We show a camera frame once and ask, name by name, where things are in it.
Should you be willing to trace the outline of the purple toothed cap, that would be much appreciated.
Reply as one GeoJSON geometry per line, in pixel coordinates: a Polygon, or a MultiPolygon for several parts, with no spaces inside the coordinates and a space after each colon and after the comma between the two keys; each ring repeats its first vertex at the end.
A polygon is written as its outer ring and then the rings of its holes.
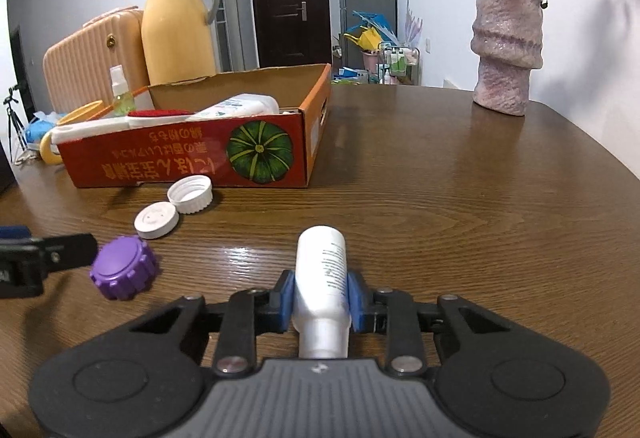
{"type": "Polygon", "coordinates": [[[149,288],[160,271],[148,243],[138,236],[118,237],[99,250],[89,277],[107,299],[126,301],[149,288]]]}

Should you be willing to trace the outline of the white lotion bottle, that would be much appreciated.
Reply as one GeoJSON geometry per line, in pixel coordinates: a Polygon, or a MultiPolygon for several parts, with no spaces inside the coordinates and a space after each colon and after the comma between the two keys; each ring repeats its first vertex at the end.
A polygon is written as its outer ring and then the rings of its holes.
{"type": "Polygon", "coordinates": [[[346,242],[337,229],[314,226],[297,242],[293,327],[304,359],[344,359],[350,319],[346,242]]]}

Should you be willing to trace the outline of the white round lid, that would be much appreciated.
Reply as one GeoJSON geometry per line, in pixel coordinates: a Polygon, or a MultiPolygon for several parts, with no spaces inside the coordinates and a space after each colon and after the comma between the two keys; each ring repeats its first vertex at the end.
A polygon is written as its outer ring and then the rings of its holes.
{"type": "Polygon", "coordinates": [[[145,240],[169,235],[178,225],[179,213],[170,202],[155,202],[145,206],[134,219],[134,229],[145,240]]]}

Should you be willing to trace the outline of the white ribbed bottle cap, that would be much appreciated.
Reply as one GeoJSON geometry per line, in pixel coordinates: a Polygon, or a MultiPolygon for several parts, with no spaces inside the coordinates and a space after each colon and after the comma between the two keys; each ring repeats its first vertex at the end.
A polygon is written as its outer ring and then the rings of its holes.
{"type": "Polygon", "coordinates": [[[168,201],[180,214],[195,214],[213,202],[214,191],[206,175],[191,175],[176,181],[167,190],[168,201]]]}

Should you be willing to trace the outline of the white red lint brush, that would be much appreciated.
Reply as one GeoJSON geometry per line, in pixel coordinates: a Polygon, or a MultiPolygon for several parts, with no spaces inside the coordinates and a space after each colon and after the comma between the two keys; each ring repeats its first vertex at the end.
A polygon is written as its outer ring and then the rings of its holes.
{"type": "Polygon", "coordinates": [[[141,110],[130,112],[123,117],[104,117],[104,119],[76,124],[77,132],[74,135],[68,136],[62,143],[93,136],[129,131],[134,128],[181,123],[188,120],[190,115],[190,112],[181,110],[141,110]]]}

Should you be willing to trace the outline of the green spray bottle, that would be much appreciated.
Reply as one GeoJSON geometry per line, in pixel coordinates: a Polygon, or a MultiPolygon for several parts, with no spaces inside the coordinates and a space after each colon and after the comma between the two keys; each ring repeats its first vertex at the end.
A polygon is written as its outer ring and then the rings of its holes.
{"type": "Polygon", "coordinates": [[[122,117],[136,109],[134,94],[130,91],[122,65],[111,67],[110,76],[113,94],[113,112],[116,117],[122,117]]]}

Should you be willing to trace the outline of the white wet wipes canister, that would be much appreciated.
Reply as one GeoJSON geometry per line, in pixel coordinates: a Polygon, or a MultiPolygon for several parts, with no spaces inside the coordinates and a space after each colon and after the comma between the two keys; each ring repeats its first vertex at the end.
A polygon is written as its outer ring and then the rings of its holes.
{"type": "Polygon", "coordinates": [[[280,106],[277,100],[271,96],[239,94],[193,113],[188,117],[188,121],[216,120],[221,117],[255,117],[255,115],[279,113],[280,106]]]}

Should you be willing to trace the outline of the black monitor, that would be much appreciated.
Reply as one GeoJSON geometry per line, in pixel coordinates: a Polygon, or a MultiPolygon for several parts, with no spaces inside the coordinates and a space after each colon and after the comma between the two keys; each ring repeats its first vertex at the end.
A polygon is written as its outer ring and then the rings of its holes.
{"type": "Polygon", "coordinates": [[[6,151],[0,143],[0,193],[7,191],[10,187],[16,184],[16,178],[13,173],[12,165],[6,151]]]}

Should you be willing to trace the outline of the blue tissue pack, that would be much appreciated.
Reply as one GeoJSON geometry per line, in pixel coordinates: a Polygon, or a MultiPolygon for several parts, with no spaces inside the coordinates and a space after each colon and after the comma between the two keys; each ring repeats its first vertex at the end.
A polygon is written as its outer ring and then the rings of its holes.
{"type": "Polygon", "coordinates": [[[37,111],[35,117],[33,117],[25,127],[24,138],[27,143],[27,148],[32,151],[38,151],[43,136],[51,131],[61,119],[62,115],[60,113],[37,111]]]}

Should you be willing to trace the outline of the yellow ceramic mug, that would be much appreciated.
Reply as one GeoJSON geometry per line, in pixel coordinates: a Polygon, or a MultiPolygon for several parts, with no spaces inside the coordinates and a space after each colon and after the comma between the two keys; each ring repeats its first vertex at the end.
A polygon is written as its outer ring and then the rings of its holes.
{"type": "Polygon", "coordinates": [[[53,151],[52,147],[65,141],[68,136],[74,135],[77,132],[76,124],[92,119],[104,108],[103,100],[95,100],[64,114],[54,128],[51,128],[40,140],[39,153],[42,161],[47,165],[61,164],[62,158],[53,151]]]}

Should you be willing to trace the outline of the orange cardboard box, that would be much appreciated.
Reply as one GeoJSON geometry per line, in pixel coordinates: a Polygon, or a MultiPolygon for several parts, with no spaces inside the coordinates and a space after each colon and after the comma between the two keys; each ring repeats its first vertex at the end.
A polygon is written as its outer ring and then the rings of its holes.
{"type": "Polygon", "coordinates": [[[74,137],[58,150],[78,188],[173,183],[196,174],[218,187],[304,188],[326,125],[330,76],[329,65],[317,64],[154,86],[150,95],[160,110],[197,113],[243,93],[276,99],[280,110],[74,137]]]}

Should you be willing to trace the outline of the pink ribbed suitcase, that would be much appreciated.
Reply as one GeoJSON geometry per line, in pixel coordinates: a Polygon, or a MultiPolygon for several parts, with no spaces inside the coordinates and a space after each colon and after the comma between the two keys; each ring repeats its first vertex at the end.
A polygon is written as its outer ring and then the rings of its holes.
{"type": "Polygon", "coordinates": [[[42,59],[52,108],[70,112],[102,100],[112,102],[111,68],[121,66],[131,91],[149,84],[142,46],[143,10],[110,10],[47,49],[42,59]]]}

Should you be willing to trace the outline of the yellow thermos jug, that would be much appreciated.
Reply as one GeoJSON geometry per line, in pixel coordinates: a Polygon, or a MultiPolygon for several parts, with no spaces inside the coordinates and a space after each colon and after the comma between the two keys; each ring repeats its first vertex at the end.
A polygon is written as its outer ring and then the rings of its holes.
{"type": "Polygon", "coordinates": [[[217,73],[212,34],[220,0],[146,0],[141,39],[150,84],[160,86],[217,73]]]}

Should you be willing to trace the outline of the white board on floor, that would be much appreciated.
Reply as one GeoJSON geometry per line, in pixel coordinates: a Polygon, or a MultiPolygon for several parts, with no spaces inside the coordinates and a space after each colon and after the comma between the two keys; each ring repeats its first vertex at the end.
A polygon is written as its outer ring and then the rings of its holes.
{"type": "Polygon", "coordinates": [[[462,90],[462,91],[466,91],[466,92],[470,92],[471,88],[470,87],[461,87],[458,86],[456,83],[448,80],[448,79],[444,79],[442,80],[442,87],[447,88],[447,90],[462,90]]]}

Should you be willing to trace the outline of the yellow watering can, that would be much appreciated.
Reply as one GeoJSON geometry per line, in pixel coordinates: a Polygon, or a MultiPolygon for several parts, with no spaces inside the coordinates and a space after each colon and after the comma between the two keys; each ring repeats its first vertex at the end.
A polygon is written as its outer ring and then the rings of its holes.
{"type": "Polygon", "coordinates": [[[378,47],[383,43],[382,36],[374,27],[362,28],[358,35],[345,32],[343,38],[358,46],[363,52],[369,53],[377,52],[378,47]]]}

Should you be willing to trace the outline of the pink textured vase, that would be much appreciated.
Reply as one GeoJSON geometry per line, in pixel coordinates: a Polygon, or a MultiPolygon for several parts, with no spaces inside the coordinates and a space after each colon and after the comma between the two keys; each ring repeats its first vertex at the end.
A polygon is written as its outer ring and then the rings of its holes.
{"type": "Polygon", "coordinates": [[[542,61],[546,0],[476,0],[471,50],[478,56],[474,102],[499,113],[523,117],[530,73],[542,61]]]}

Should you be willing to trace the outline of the dark brown door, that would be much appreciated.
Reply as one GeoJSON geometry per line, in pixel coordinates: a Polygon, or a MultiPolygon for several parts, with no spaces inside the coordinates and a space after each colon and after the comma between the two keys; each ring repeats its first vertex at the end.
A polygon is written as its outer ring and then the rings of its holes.
{"type": "Polygon", "coordinates": [[[328,64],[330,0],[253,0],[259,65],[328,64]]]}

